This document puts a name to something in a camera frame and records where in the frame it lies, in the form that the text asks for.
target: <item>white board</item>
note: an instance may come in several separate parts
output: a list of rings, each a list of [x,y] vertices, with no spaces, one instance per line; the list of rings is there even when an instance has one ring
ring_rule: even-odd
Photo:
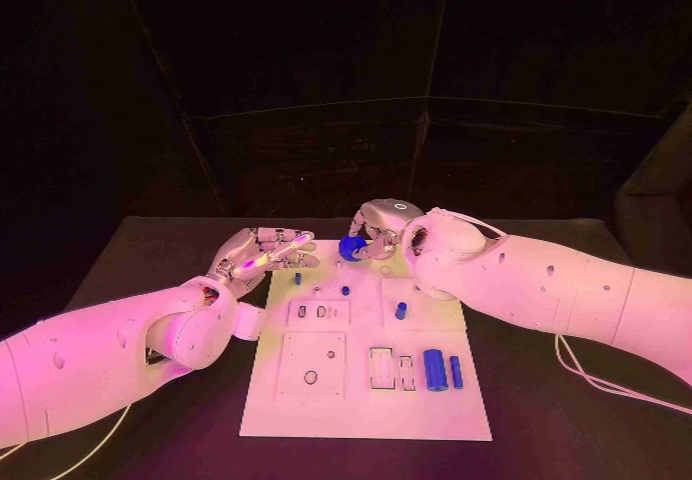
[[[458,302],[415,289],[399,252],[386,261],[349,263],[336,241],[316,243],[321,263],[300,270],[301,284],[296,271],[274,272],[241,436],[492,440]],[[404,320],[394,316],[399,302],[408,305]],[[382,350],[371,365],[373,347],[391,349],[391,371],[389,365],[382,369]],[[425,388],[422,352],[433,348],[444,354],[443,392]],[[451,355],[463,389],[453,387]],[[408,356],[414,391],[402,381]],[[372,388],[373,374],[394,375],[394,389]]]

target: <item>small blue piece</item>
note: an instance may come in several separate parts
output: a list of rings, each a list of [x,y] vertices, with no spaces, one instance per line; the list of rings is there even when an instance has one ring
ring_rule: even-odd
[[[444,392],[447,390],[447,374],[444,372],[444,359],[440,350],[425,350],[422,352],[422,363],[425,364],[425,382],[431,392]]]
[[[366,245],[368,242],[360,236],[349,237],[346,235],[345,237],[342,237],[342,239],[339,240],[339,253],[342,254],[343,259],[349,262],[359,262],[360,258],[353,258],[353,252],[359,248],[363,248]]]
[[[451,382],[454,383],[454,388],[464,388],[464,382],[461,380],[461,368],[458,366],[458,357],[450,357],[450,366],[451,366]]]
[[[396,312],[394,312],[394,316],[399,319],[404,320],[404,317],[407,316],[407,304],[404,302],[399,302],[396,305]]]

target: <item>robotic hand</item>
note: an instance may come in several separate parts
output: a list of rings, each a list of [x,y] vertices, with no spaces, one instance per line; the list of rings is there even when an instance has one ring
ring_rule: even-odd
[[[257,340],[261,309],[236,299],[265,271],[319,264],[306,253],[313,237],[245,228],[221,247],[206,276],[63,313],[0,342],[0,448],[110,415],[209,366],[232,335]]]
[[[507,235],[440,208],[425,215],[411,212],[421,210],[401,200],[363,204],[339,246],[346,260],[386,258],[379,253],[383,250],[391,256],[394,244],[401,243],[418,288],[428,295],[457,298],[479,312],[525,328],[613,345],[692,384],[691,279]],[[497,238],[487,238],[474,224],[487,227]],[[368,233],[375,232],[368,247],[356,236],[363,225]],[[382,234],[383,248],[378,243]]]

